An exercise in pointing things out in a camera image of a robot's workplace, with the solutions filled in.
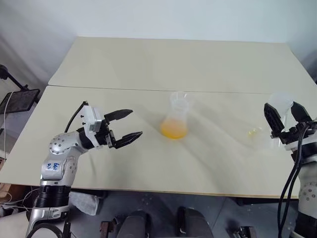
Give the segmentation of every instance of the gray floor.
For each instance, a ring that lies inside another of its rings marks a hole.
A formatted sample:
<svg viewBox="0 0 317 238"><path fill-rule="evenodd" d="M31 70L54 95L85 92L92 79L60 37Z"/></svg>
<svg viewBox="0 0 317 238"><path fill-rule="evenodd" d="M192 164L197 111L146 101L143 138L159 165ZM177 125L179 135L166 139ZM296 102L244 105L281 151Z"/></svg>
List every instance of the gray floor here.
<svg viewBox="0 0 317 238"><path fill-rule="evenodd" d="M110 221L115 216L128 215L142 209L152 218L153 235L170 237L174 235L175 215L179 206L200 211L212 228L215 238L229 238L231 236L228 230L239 226L255 227L259 238L277 237L275 203L238 206L229 197L131 191L109 192L96 216L85 215L74 209L71 230L77 238L97 238L100 236L101 221ZM287 238L294 229L296 216L296 203L292 203L283 237Z"/></svg>

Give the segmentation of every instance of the black cable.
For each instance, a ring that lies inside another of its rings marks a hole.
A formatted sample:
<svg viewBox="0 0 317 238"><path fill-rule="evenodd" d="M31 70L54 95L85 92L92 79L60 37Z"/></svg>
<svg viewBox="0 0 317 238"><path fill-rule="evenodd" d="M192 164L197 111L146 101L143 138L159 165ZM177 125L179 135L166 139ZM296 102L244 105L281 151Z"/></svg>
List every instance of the black cable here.
<svg viewBox="0 0 317 238"><path fill-rule="evenodd" d="M68 122L68 124L67 124L67 126L66 126L66 129L65 129L64 133L67 133L67 132L68 132L68 129L69 129L71 123L73 122L75 116L80 112L80 110L81 110L85 105L88 105L88 103L84 101L84 102L79 106L79 108L75 111L75 113L73 114L73 116L72 116L71 119L69 120L69 122Z"/></svg>
<svg viewBox="0 0 317 238"><path fill-rule="evenodd" d="M283 227L285 225L285 221L286 221L286 217L287 217L287 212L288 212L288 208L289 208L290 199L292 196L293 186L294 186L296 178L301 170L302 144L303 144L303 139L304 139L305 133L309 129L309 127L310 126L307 125L301 131L301 134L300 134L299 139L298 139L296 161L295 161L294 167L293 167L293 169L292 169L292 171L287 179L287 182L284 186L280 200L278 202L277 224L278 224L278 237L279 238L282 237L282 231L283 231ZM283 198L285 196L285 193L286 193L288 186L289 186L289 189L288 189L286 204L285 204L285 208L284 208L283 218L282 218L282 221L280 223L280 213L281 213L282 202L283 202Z"/></svg>
<svg viewBox="0 0 317 238"><path fill-rule="evenodd" d="M28 234L26 238L31 238L34 235L34 233L41 228L51 230L57 236L57 238L63 238L63 232L57 226L54 226L49 223L39 223L32 229L32 231Z"/></svg>

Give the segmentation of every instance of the glass beaker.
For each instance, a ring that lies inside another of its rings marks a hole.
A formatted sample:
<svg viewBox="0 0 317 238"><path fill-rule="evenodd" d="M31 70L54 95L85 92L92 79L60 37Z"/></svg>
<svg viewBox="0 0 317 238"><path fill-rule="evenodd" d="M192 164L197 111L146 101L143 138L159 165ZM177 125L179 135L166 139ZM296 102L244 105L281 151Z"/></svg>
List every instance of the glass beaker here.
<svg viewBox="0 0 317 238"><path fill-rule="evenodd" d="M191 100L188 93L173 92L170 95L170 111L160 125L164 136L179 139L187 134L187 113L190 106Z"/></svg>

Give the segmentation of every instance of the white wall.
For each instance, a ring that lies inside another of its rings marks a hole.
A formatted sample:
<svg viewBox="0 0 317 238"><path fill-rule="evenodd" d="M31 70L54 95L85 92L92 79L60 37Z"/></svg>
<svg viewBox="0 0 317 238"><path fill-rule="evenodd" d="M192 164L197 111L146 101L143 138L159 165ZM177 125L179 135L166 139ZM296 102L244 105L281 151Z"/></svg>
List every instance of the white wall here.
<svg viewBox="0 0 317 238"><path fill-rule="evenodd" d="M75 36L287 42L317 57L316 0L0 0L0 63L44 86Z"/></svg>

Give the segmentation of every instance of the yellow liquid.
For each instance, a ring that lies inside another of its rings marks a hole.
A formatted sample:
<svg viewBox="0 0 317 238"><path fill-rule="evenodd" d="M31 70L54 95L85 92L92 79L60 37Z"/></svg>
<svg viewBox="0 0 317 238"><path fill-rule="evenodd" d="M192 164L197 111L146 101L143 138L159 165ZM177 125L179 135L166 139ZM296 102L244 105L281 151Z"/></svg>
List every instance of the yellow liquid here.
<svg viewBox="0 0 317 238"><path fill-rule="evenodd" d="M171 139L179 139L187 134L187 125L182 120L167 118L160 125L163 135Z"/></svg>

